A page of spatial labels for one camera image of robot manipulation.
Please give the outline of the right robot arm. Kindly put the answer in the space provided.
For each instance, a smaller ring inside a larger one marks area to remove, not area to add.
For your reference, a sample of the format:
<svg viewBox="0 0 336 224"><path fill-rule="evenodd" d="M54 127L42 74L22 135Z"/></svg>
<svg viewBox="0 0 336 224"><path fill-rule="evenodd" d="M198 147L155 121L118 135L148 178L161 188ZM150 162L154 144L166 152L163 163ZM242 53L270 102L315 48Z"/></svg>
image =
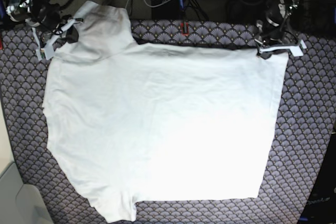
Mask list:
<svg viewBox="0 0 336 224"><path fill-rule="evenodd" d="M50 60L55 56L54 43L58 39L69 44L79 39L75 25L82 23L83 19L61 16L73 1L59 5L52 4L50 0L8 0L6 4L1 0L1 29L11 29L18 24L28 25L38 45L37 58Z"/></svg>

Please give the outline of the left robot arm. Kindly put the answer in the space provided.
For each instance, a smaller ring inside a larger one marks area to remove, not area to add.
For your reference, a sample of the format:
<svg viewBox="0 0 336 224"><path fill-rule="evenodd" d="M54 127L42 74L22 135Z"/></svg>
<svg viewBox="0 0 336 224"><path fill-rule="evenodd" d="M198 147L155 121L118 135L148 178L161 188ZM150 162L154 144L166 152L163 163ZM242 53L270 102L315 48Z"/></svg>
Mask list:
<svg viewBox="0 0 336 224"><path fill-rule="evenodd" d="M262 0L265 6L262 19L256 21L258 33L254 37L257 56L269 59L272 55L290 52L303 56L307 49L290 24L290 17L298 9L300 0Z"/></svg>

